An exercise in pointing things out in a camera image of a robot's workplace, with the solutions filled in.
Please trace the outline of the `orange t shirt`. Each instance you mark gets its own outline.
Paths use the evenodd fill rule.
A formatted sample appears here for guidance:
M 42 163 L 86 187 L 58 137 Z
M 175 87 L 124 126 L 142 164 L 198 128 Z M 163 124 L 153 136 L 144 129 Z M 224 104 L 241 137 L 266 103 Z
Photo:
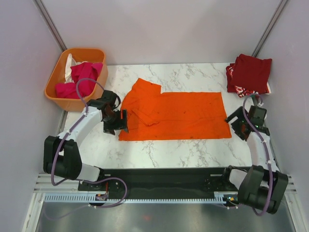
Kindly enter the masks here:
M 161 92 L 161 86 L 139 78 L 127 93 L 128 132 L 120 141 L 229 139 L 220 92 Z

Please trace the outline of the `pink t shirt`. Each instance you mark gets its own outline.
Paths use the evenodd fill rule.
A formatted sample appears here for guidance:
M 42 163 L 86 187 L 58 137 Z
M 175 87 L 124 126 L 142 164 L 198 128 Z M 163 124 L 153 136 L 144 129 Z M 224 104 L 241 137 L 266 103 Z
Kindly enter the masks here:
M 79 99 L 78 93 L 76 91 L 77 83 L 78 91 L 81 97 L 89 96 L 94 90 L 97 78 L 103 68 L 102 63 L 91 63 L 85 62 L 77 66 L 72 66 L 72 78 L 73 83 L 58 83 L 55 86 L 56 97 L 64 99 Z

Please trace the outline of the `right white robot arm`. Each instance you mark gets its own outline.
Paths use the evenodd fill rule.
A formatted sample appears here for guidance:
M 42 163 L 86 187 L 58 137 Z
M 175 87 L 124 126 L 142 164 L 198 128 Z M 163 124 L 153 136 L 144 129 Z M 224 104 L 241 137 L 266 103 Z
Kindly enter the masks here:
M 252 166 L 246 170 L 228 166 L 221 178 L 226 190 L 238 190 L 238 203 L 249 206 L 257 214 L 277 212 L 288 185 L 288 176 L 280 172 L 270 149 L 270 132 L 264 126 L 267 111 L 251 106 L 239 107 L 225 121 L 250 150 Z

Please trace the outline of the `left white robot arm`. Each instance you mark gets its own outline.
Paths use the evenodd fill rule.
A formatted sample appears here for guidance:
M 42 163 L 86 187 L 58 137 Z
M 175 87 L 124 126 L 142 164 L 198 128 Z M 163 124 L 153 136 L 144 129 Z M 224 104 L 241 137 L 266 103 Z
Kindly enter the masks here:
M 95 190 L 103 189 L 106 178 L 100 175 L 100 168 L 82 162 L 79 146 L 99 123 L 107 134 L 115 135 L 119 130 L 128 132 L 127 110 L 116 109 L 120 103 L 116 93 L 105 90 L 100 98 L 86 103 L 81 117 L 67 131 L 48 136 L 44 141 L 44 172 L 65 180 L 87 181 Z

